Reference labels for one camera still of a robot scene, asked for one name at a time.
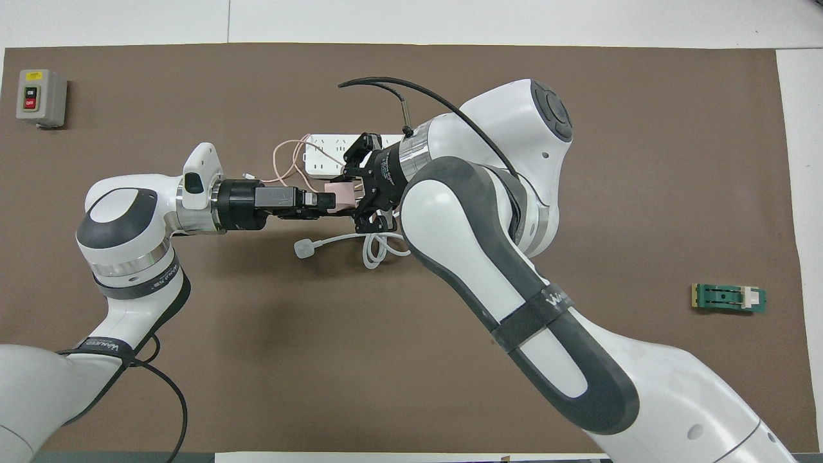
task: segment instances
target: gray electrical box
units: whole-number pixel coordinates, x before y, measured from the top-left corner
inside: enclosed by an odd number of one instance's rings
[[[24,69],[17,84],[17,118],[42,129],[66,121],[66,79],[48,69]]]

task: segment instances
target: green terminal block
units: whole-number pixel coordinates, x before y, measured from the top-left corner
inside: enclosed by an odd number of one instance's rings
[[[766,291],[757,286],[691,285],[691,306],[744,312],[766,312]]]

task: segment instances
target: power strip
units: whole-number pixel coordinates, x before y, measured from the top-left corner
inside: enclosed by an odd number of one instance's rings
[[[309,136],[309,143],[321,147],[329,156],[339,161],[325,157],[317,148],[305,145],[306,151],[303,153],[303,162],[306,167],[306,174],[313,179],[333,179],[343,173],[343,155],[349,147],[357,140],[360,134],[350,133],[312,133]],[[381,135],[383,146],[387,147],[403,139],[402,135]]]

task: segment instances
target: electrical outlet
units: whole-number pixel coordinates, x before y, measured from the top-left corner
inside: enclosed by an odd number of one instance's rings
[[[315,179],[332,179],[343,172],[343,155],[354,143],[360,134],[351,133],[313,133],[309,136],[309,143],[321,147],[329,156],[337,162],[325,157],[317,148],[305,145],[303,162],[305,163],[306,174]],[[383,146],[387,147],[403,139],[402,135],[380,135],[383,138]]]

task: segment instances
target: silver metal ring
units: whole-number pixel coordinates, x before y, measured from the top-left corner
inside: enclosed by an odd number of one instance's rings
[[[89,262],[89,266],[92,272],[101,277],[123,277],[136,274],[141,270],[148,269],[159,262],[160,259],[163,259],[163,256],[169,251],[170,247],[169,239],[165,238],[156,248],[134,260],[114,265],[102,265]]]

